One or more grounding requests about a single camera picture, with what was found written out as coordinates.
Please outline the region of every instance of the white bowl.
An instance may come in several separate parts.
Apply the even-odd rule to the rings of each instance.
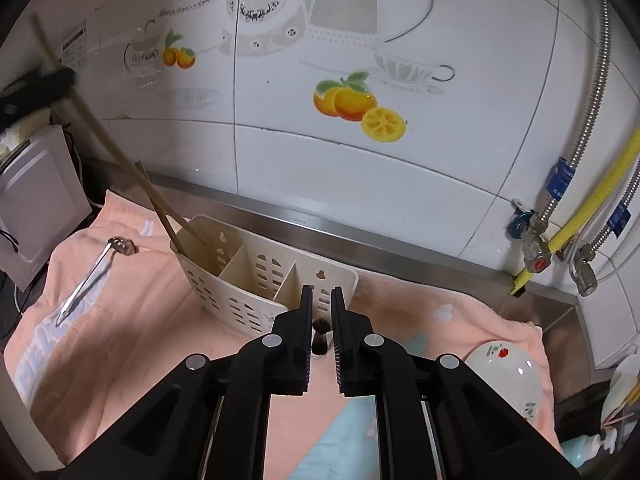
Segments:
[[[542,381],[533,359],[507,341],[490,341],[476,348],[465,363],[523,418],[532,422],[542,403]]]

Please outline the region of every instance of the towel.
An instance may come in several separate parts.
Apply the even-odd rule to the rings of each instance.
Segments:
[[[139,252],[105,258],[76,309],[56,328],[60,307],[113,236],[131,238]],[[504,320],[465,294],[357,271],[350,309],[413,354],[465,358],[491,340],[526,350],[544,391],[533,425],[560,449],[538,327]],[[44,291],[24,314],[4,359],[37,427],[69,463],[187,355],[216,359],[247,340],[201,307],[155,213],[108,192],[94,223],[53,251]],[[332,355],[314,358],[308,393],[271,401],[264,478],[377,478],[374,413],[371,398],[345,399],[338,392]]]

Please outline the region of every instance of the white plate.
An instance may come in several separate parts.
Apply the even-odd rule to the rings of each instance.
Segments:
[[[542,403],[542,381],[533,359],[507,341],[490,341],[465,359],[466,365],[523,418],[532,422]]]
[[[623,402],[626,396],[631,393],[638,384],[638,375],[640,374],[640,355],[629,355],[626,357],[613,372],[609,395],[602,405],[602,416],[600,423],[615,412]]]

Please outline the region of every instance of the power cord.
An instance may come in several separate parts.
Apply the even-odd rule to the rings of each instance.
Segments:
[[[9,240],[9,243],[11,244],[11,247],[14,249],[14,253],[17,254],[18,253],[18,245],[20,245],[20,242],[18,240],[16,240],[16,238],[11,233],[5,231],[4,229],[0,229],[0,236],[3,236],[7,240]]]
[[[82,191],[84,191],[84,178],[82,176],[82,160],[80,160],[80,154],[78,153],[78,149],[76,148],[74,137],[66,130],[66,126],[68,126],[68,124],[62,127],[62,131],[64,132],[65,136],[69,139],[69,143],[71,144],[71,152],[76,157],[76,163],[78,164],[78,180],[80,181],[80,186],[82,187]],[[89,202],[89,204],[91,204],[95,208],[102,209],[104,207],[104,204],[98,204],[97,202],[94,202],[93,200],[91,200],[88,196],[86,197],[86,199]]]
[[[44,266],[39,270],[39,272],[34,277],[33,281],[24,290],[25,291],[25,297],[24,297],[24,301],[22,302],[21,306],[20,306],[20,304],[18,302],[18,286],[14,285],[14,305],[15,305],[16,310],[18,311],[18,315],[15,317],[15,320],[12,323],[12,325],[9,327],[9,329],[6,332],[4,332],[3,334],[0,335],[0,340],[5,339],[7,336],[9,336],[11,334],[11,332],[13,332],[15,330],[15,328],[18,326],[18,323],[20,323],[20,320],[22,319],[22,314],[24,314],[25,306],[29,303],[29,299],[30,299],[31,295],[33,294],[33,291],[35,290],[36,285],[40,281],[40,279],[42,277],[42,273],[46,272],[46,270],[48,268],[49,268],[48,263],[44,264]],[[6,282],[6,274],[4,274],[4,277],[2,279],[2,285],[0,285],[0,292],[2,292],[2,290],[4,289],[5,282]]]

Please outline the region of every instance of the blue label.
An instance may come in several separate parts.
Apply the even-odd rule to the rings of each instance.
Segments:
[[[607,225],[611,228],[613,234],[616,235],[616,238],[620,238],[629,220],[631,220],[631,213],[629,209],[626,208],[626,205],[620,202],[609,217],[609,220],[607,220]]]
[[[558,159],[558,164],[551,173],[549,181],[546,183],[546,192],[556,200],[560,200],[564,192],[569,187],[571,179],[574,177],[575,170],[569,168],[564,158]]]

